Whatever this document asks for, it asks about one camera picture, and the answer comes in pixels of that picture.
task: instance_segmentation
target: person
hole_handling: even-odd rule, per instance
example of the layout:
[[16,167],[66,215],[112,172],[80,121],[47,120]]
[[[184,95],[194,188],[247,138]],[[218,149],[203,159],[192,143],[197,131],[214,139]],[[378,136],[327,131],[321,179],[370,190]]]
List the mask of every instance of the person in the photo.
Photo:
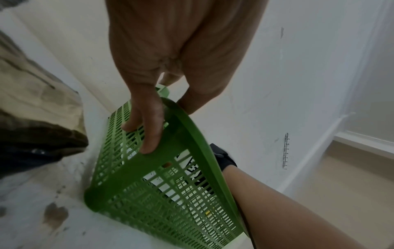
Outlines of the person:
[[[189,84],[178,101],[188,114],[228,85],[254,36],[268,0],[106,0],[115,65],[131,92],[134,131],[141,124],[141,153],[158,145],[163,105],[155,90],[183,75]],[[250,227],[257,248],[360,249],[357,242],[311,211],[236,167],[219,148],[216,159]]]
[[240,170],[221,148],[211,148],[256,248],[364,249],[323,218]]

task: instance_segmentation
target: floor stain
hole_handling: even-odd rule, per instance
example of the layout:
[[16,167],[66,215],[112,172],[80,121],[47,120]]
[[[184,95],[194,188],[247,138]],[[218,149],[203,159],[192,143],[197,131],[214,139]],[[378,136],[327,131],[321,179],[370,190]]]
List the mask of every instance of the floor stain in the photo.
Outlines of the floor stain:
[[69,212],[67,208],[58,208],[57,205],[52,202],[45,208],[43,223],[48,224],[53,230],[56,230],[68,217]]
[[4,217],[7,214],[7,208],[0,206],[0,218]]

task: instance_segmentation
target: human hand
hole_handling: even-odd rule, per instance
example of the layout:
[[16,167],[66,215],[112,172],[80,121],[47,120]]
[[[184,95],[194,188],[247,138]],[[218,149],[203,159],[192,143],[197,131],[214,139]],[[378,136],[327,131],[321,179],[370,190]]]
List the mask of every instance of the human hand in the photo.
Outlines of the human hand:
[[185,75],[178,105],[191,114],[228,85],[258,26],[267,0],[106,0],[110,49],[131,92],[128,132],[144,125],[141,153],[158,145],[164,122],[155,85]]

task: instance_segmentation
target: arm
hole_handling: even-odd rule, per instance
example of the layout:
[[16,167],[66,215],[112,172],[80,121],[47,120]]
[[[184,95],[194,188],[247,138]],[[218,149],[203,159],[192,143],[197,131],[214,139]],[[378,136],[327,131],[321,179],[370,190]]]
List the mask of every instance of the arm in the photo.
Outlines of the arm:
[[258,248],[363,248],[321,217],[237,167],[228,166],[223,176]]

